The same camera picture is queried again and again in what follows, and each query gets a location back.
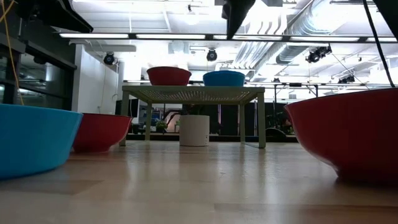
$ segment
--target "table top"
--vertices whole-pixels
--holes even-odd
[[[132,86],[123,91],[147,103],[186,103],[207,105],[242,105],[264,93],[262,87],[240,86]]]

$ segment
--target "table leg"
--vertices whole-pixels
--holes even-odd
[[[123,98],[122,98],[122,111],[121,115],[127,116],[129,114],[129,97],[130,94],[128,91],[123,92]],[[123,140],[119,143],[120,146],[126,146],[126,136],[123,138]]]
[[[147,123],[145,128],[145,141],[150,140],[150,122],[152,120],[152,103],[147,103]]]
[[[266,147],[266,109],[264,105],[264,93],[257,94],[258,118],[259,118],[259,148]]]
[[[246,130],[244,124],[244,105],[239,105],[239,130],[241,133],[241,143],[246,142]]]

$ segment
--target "blue bowl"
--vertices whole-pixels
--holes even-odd
[[[82,117],[71,111],[0,104],[0,179],[64,164]]]
[[[205,86],[243,86],[244,74],[234,71],[209,72],[203,76]]]

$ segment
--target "cable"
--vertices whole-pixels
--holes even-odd
[[[390,82],[391,87],[394,88],[395,85],[394,85],[394,82],[391,79],[390,70],[388,68],[388,64],[386,62],[386,58],[384,57],[383,49],[381,48],[379,37],[377,36],[376,28],[375,28],[375,26],[373,24],[373,19],[372,19],[372,16],[371,16],[371,12],[369,10],[368,2],[366,0],[363,0],[363,6],[365,8],[366,15],[367,15],[368,20],[369,20],[369,25],[371,26],[371,29],[372,29],[374,40],[376,41],[376,45],[377,45],[377,49],[379,51],[379,55],[380,55],[381,61],[383,62],[384,69],[386,70],[386,75],[387,75],[388,81]]]
[[[354,76],[354,78],[356,78],[362,85],[364,85],[368,90],[370,90],[370,88],[368,86],[365,85],[365,83],[361,82],[361,80],[359,80],[354,73],[352,73],[344,64],[343,62],[341,62],[340,60],[338,60],[338,58],[336,57],[336,55],[334,55],[332,53],[332,55],[334,56],[334,58],[347,70],[347,72],[349,72],[352,76]]]
[[[10,5],[8,6],[8,8],[5,12],[3,11],[3,15],[0,17],[0,22],[2,22],[2,20],[6,17],[6,15],[8,14],[8,11],[10,11],[13,4],[14,4],[14,1],[12,1],[10,3]]]
[[[11,65],[12,65],[12,71],[14,72],[14,77],[15,77],[15,84],[17,86],[17,92],[19,93],[19,98],[21,99],[21,104],[24,105],[24,100],[22,99],[22,93],[19,90],[19,80],[18,80],[18,76],[17,76],[17,70],[15,69],[15,65],[14,65],[14,59],[12,56],[12,49],[11,49],[11,41],[10,41],[10,36],[8,33],[8,24],[7,24],[7,17],[6,17],[6,8],[4,7],[4,2],[2,4],[2,12],[3,12],[3,16],[4,16],[4,25],[6,26],[6,37],[7,37],[7,43],[8,43],[8,49],[9,49],[9,53],[10,53],[10,59],[11,59]]]

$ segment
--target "yellow wire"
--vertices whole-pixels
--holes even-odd
[[[7,10],[9,10],[13,4],[14,4],[14,1],[11,2],[10,6],[8,7]],[[7,36],[7,42],[8,42],[8,49],[10,51],[10,59],[11,59],[12,71],[14,72],[15,83],[17,85],[17,92],[19,93],[19,98],[21,99],[21,104],[24,105],[24,100],[22,99],[22,94],[19,91],[19,80],[18,80],[18,76],[17,76],[17,70],[15,69],[14,59],[12,57],[11,41],[10,41],[10,36],[8,34],[8,24],[7,24],[7,17],[6,17],[8,11],[6,11],[6,8],[4,7],[4,1],[3,1],[3,4],[2,4],[2,12],[3,12],[2,18],[0,18],[0,19],[4,18],[4,25],[6,25],[6,36]]]
[[[4,12],[3,11],[3,15],[0,17],[0,22],[2,22],[2,20],[5,18],[5,16],[8,14],[8,11],[10,11],[12,5],[14,4],[14,1],[11,2],[11,4],[8,6],[7,10]]]

